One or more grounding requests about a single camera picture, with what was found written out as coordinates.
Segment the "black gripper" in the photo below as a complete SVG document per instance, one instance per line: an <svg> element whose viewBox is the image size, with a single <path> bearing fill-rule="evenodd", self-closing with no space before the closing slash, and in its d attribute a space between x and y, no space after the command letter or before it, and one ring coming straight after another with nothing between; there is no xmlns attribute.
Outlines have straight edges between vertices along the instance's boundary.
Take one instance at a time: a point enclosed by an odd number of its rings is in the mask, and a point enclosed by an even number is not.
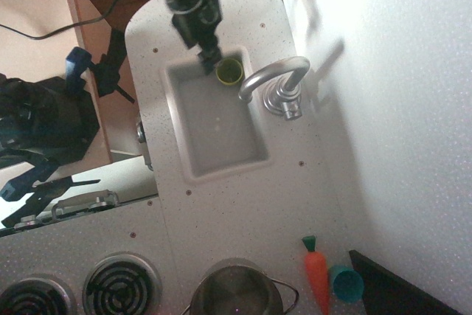
<svg viewBox="0 0 472 315"><path fill-rule="evenodd" d="M218 37L215 34L222 20L219 0L166 0L166 2L173 14L173 26L187 48L196 45L202 48L198 53L198 60L204 74L210 74L222 58Z"/></svg>

